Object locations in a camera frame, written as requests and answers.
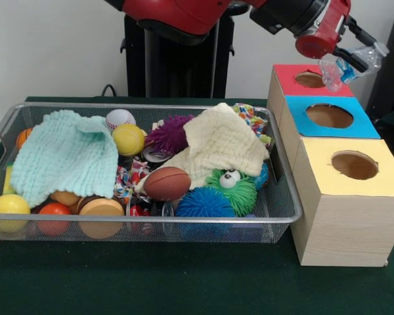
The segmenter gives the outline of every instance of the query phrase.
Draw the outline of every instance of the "circular hole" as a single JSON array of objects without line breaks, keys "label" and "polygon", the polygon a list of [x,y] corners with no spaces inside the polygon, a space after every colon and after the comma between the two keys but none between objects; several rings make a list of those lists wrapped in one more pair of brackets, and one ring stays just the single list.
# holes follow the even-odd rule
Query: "circular hole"
[{"label": "circular hole", "polygon": [[351,179],[366,180],[378,174],[378,166],[375,161],[356,151],[342,151],[334,154],[332,165]]},{"label": "circular hole", "polygon": [[315,104],[307,109],[307,115],[317,125],[331,128],[348,128],[353,116],[343,108],[331,104]]},{"label": "circular hole", "polygon": [[319,89],[321,87],[325,87],[324,82],[322,82],[322,75],[315,72],[301,72],[295,77],[295,80],[296,83],[304,87],[310,87],[312,89]]}]

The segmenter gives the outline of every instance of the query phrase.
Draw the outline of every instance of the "wooden box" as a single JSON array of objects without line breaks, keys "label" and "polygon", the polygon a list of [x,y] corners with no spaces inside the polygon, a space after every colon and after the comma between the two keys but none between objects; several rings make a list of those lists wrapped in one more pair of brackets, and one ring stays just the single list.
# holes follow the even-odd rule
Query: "wooden box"
[{"label": "wooden box", "polygon": [[271,74],[268,108],[279,122],[286,96],[353,97],[348,86],[337,93],[329,91],[322,82],[321,71],[314,64],[275,64]]},{"label": "wooden box", "polygon": [[294,178],[302,265],[385,265],[394,246],[394,157],[383,140],[302,138]]},{"label": "wooden box", "polygon": [[380,139],[355,97],[286,96],[279,123],[293,170],[301,137]]}]

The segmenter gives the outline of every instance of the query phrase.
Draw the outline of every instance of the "knitted blanket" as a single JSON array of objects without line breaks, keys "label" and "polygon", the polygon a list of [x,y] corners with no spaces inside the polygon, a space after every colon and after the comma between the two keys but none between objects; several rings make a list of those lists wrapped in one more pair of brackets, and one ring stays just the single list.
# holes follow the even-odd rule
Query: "knitted blanket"
[{"label": "knitted blanket", "polygon": [[11,184],[31,207],[57,190],[112,198],[117,162],[103,117],[61,110],[33,129],[16,157]]},{"label": "knitted blanket", "polygon": [[[178,167],[191,178],[190,189],[205,185],[214,169],[237,169],[260,175],[269,152],[251,127],[231,107],[220,103],[184,125],[188,148],[161,167]],[[135,188],[143,192],[144,177]]]}]

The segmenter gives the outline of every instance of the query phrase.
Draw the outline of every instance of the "metal mesh basket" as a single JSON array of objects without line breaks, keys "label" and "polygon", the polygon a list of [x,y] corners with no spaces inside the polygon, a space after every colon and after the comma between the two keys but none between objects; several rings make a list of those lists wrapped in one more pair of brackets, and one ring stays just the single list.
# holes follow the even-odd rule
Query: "metal mesh basket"
[{"label": "metal mesh basket", "polygon": [[[209,106],[164,106],[125,104],[24,103],[15,106],[0,123],[0,195],[5,169],[17,155],[15,142],[25,128],[43,121],[45,114],[67,109],[81,116],[105,117],[115,108],[128,109],[137,125],[150,130],[152,123],[174,115],[197,116]],[[301,203],[284,152],[274,117],[265,108],[257,115],[270,123],[267,134],[273,138],[269,167],[271,179],[259,191],[253,210],[255,218],[179,218],[179,217],[87,217],[72,215],[2,215],[0,226],[17,232],[2,232],[0,240],[119,241],[119,242],[246,242],[275,243],[291,222],[301,216]]]}]

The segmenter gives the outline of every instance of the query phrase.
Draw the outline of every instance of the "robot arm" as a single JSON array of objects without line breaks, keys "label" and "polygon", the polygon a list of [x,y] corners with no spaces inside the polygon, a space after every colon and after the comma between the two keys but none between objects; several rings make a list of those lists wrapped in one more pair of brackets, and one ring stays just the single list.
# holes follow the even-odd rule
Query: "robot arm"
[{"label": "robot arm", "polygon": [[[184,45],[201,43],[232,0],[105,0],[147,30]],[[365,45],[376,40],[350,17],[350,0],[245,0],[253,7],[250,18],[273,35],[290,30],[296,49],[308,58],[334,54],[360,72],[368,65],[337,44],[346,26]]]}]

